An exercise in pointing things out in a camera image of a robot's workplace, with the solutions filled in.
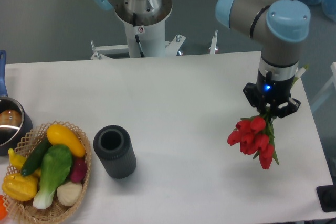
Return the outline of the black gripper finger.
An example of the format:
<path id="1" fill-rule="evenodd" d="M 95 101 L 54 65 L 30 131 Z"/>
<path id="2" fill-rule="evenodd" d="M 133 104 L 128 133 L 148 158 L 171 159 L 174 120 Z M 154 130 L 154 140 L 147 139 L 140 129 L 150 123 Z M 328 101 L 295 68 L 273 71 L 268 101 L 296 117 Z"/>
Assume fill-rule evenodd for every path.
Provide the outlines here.
<path id="1" fill-rule="evenodd" d="M 294 98 L 289 98 L 282 104 L 274 104 L 271 107 L 273 117 L 284 118 L 298 111 L 301 102 Z"/>
<path id="2" fill-rule="evenodd" d="M 247 83 L 243 88 L 243 93 L 247 98 L 249 104 L 257 110 L 259 113 L 266 113 L 266 98 L 258 90 L 257 85 L 253 83 Z"/>

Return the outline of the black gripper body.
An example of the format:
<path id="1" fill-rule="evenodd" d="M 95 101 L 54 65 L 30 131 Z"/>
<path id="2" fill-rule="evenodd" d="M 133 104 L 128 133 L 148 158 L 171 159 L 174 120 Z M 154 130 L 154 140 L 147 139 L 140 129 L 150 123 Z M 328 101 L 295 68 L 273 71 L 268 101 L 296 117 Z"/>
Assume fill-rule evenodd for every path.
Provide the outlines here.
<path id="1" fill-rule="evenodd" d="M 257 109 L 265 109 L 267 105 L 272 109 L 289 106 L 293 81 L 294 75 L 278 78 L 272 71 L 261 73 L 259 70 L 253 87 L 254 106 Z"/>

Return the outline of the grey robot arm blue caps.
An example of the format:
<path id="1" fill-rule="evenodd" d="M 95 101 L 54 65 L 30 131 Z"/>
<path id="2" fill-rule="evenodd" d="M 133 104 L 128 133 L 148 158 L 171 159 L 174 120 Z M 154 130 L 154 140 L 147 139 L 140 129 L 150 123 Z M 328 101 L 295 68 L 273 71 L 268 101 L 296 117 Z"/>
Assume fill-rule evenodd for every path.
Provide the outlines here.
<path id="1" fill-rule="evenodd" d="M 165 41 L 165 21 L 172 0 L 94 0 L 114 10 L 124 23 L 132 58 L 177 54 L 181 37 Z M 298 0 L 218 0 L 216 19 L 262 44 L 256 83 L 243 92 L 252 107 L 269 118 L 295 113 L 300 102 L 291 96 L 302 42 L 309 33 L 310 10 Z"/>

